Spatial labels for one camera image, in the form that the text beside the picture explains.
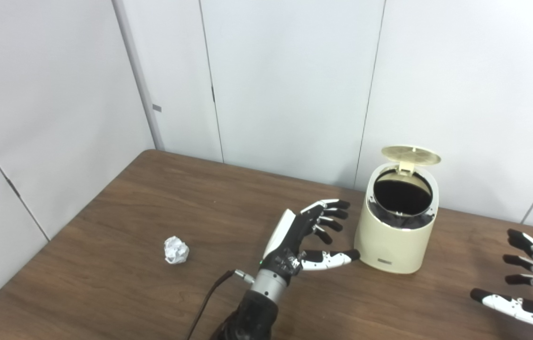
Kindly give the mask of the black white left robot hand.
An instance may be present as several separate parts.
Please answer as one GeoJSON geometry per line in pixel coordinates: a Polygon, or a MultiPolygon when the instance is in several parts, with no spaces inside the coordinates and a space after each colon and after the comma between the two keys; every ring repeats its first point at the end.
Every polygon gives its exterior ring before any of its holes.
{"type": "Polygon", "coordinates": [[[323,199],[312,203],[299,213],[286,209],[280,218],[265,249],[260,270],[272,272],[273,278],[281,278],[286,285],[302,270],[324,271],[349,264],[360,259],[357,249],[345,251],[301,250],[308,235],[316,235],[326,245],[333,239],[323,230],[327,226],[336,232],[344,227],[339,219],[348,218],[349,202],[340,199],[323,199]]]}

